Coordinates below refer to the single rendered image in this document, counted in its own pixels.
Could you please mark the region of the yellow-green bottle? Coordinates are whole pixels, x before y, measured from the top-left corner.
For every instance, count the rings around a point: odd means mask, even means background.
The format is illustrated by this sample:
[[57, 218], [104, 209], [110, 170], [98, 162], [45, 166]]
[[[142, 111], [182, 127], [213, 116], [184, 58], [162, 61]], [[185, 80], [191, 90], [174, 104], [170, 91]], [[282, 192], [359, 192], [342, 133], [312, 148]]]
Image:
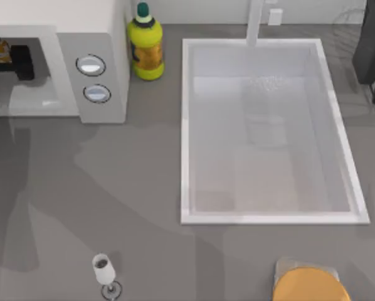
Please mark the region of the yellow-green bottle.
[[146, 81], [159, 79], [164, 73], [163, 29], [145, 1], [138, 3], [137, 14], [128, 24], [127, 33], [135, 75]]

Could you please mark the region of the clear wine glass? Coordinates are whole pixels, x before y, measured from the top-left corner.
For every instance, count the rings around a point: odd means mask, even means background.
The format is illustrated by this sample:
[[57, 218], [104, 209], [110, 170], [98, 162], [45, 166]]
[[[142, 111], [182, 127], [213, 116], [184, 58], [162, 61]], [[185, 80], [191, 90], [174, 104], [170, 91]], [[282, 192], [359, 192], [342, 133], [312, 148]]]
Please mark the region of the clear wine glass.
[[110, 258], [104, 254], [96, 254], [92, 259], [93, 271], [97, 282], [101, 285], [101, 295], [106, 301], [117, 301], [123, 287], [116, 279], [116, 271]]

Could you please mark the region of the pale microwave oven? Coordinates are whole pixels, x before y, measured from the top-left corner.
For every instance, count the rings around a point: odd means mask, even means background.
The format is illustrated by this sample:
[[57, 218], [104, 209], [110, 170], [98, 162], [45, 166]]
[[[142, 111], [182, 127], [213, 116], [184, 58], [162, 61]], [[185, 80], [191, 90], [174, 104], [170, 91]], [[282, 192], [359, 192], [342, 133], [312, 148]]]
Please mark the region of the pale microwave oven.
[[[10, 47], [26, 45], [34, 80], [19, 81], [15, 72], [0, 72], [0, 117], [79, 117], [85, 124], [121, 124], [126, 119], [129, 58], [123, 28], [111, 24], [82, 26], [0, 24], [0, 38]], [[106, 70], [88, 77], [77, 58], [99, 56]], [[104, 85], [111, 91], [105, 103], [92, 103], [83, 89]]]

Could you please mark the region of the tall white tap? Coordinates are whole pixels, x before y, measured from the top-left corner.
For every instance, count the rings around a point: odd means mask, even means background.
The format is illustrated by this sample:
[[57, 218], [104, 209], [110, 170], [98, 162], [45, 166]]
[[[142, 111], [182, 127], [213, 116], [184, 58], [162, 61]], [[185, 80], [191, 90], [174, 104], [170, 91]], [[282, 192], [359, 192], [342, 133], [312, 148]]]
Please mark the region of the tall white tap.
[[250, 0], [246, 44], [251, 48], [255, 47], [258, 39], [264, 2], [265, 0]]

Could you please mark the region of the black object inside microwave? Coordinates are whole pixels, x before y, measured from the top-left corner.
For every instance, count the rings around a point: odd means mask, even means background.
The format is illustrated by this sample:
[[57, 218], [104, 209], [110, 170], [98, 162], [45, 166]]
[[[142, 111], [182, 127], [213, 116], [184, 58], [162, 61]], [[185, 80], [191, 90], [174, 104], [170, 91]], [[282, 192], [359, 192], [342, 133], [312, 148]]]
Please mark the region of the black object inside microwave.
[[9, 52], [12, 62], [0, 63], [0, 72], [15, 72], [19, 81], [34, 80], [31, 53], [26, 45], [14, 45]]

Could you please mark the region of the round microwave knob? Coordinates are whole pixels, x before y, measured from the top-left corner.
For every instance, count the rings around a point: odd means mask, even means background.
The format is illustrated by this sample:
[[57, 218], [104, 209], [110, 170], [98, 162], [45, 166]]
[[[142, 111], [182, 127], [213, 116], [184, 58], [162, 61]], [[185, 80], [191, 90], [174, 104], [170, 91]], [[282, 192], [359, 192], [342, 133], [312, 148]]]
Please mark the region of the round microwave knob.
[[105, 62], [99, 56], [92, 54], [77, 58], [76, 67], [80, 73], [88, 77], [100, 76], [106, 70]]
[[104, 85], [91, 85], [83, 89], [83, 96], [92, 103], [105, 103], [111, 99], [111, 91]]

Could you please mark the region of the white wall socket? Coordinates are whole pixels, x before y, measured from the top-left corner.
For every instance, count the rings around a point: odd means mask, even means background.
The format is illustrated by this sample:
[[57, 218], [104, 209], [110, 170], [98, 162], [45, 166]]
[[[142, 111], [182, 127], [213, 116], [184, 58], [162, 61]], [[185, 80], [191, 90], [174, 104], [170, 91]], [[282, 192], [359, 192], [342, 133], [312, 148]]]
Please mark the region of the white wall socket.
[[269, 12], [268, 25], [269, 26], [280, 26], [282, 24], [283, 9], [274, 8]]

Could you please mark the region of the white sink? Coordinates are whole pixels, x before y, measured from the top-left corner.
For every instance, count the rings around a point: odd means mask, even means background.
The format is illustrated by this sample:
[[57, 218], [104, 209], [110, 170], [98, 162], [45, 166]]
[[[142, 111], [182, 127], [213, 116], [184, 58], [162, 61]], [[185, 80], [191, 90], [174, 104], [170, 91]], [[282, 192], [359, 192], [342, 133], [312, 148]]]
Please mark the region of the white sink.
[[369, 224], [321, 40], [183, 40], [180, 221]]

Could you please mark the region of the orange round bread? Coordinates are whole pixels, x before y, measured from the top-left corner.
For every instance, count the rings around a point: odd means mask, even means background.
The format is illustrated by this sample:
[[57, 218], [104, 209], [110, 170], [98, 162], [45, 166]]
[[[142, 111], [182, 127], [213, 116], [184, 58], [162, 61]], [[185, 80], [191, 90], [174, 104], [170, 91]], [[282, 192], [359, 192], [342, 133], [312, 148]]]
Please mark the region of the orange round bread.
[[280, 258], [275, 264], [271, 301], [354, 301], [335, 268]]

